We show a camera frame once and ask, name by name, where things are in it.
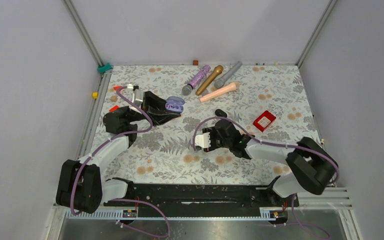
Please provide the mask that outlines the blue-grey earbud case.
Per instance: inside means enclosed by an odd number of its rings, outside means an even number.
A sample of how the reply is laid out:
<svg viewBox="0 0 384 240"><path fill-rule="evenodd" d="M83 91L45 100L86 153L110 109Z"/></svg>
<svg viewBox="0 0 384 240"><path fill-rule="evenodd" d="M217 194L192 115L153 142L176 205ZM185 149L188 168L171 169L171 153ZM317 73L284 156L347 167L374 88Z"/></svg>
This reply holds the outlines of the blue-grey earbud case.
<svg viewBox="0 0 384 240"><path fill-rule="evenodd" d="M165 109L170 112L181 114L184 111L185 101L181 97L170 96L166 99Z"/></svg>

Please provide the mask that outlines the black earbud charging case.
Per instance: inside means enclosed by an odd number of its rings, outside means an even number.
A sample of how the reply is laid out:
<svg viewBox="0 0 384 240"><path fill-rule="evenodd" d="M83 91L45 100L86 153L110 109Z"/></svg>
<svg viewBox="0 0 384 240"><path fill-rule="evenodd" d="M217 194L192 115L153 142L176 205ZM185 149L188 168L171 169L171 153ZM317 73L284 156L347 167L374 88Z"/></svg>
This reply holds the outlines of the black earbud charging case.
<svg viewBox="0 0 384 240"><path fill-rule="evenodd" d="M216 110L214 111L214 114L215 114L217 117L223 117L223 118L227 118L227 117L228 117L227 113L224 112L224 111L221 110L221 109L216 109Z"/></svg>

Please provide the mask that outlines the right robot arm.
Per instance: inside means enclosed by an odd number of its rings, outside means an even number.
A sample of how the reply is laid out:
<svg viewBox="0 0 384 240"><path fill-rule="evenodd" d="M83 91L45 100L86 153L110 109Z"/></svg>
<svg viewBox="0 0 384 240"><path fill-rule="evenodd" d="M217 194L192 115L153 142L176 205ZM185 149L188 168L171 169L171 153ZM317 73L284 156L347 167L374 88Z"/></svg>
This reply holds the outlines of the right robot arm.
<svg viewBox="0 0 384 240"><path fill-rule="evenodd" d="M287 165L290 173L276 177L268 186L267 201L281 205L287 197L308 192L321 195L325 188L339 178L339 167L312 138L303 137L297 143L259 140L238 123L226 117L217 117L212 127L194 132L194 149L211 152L228 149L237 158L268 160Z"/></svg>

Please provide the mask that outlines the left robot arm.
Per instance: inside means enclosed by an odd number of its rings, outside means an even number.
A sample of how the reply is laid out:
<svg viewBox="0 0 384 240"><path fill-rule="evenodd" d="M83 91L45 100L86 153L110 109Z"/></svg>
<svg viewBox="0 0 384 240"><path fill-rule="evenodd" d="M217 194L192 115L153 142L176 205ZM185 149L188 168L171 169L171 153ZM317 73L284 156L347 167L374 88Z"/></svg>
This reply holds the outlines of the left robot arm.
<svg viewBox="0 0 384 240"><path fill-rule="evenodd" d="M106 113L103 124L112 136L78 160L66 160L61 167L56 204L72 208L75 214L94 213L97 208L117 199L128 206L135 200L132 183L121 178L104 180L103 171L126 151L140 133L137 122L146 120L151 127L163 125L181 116L184 100L171 96L163 99L150 91L135 89L127 106Z"/></svg>

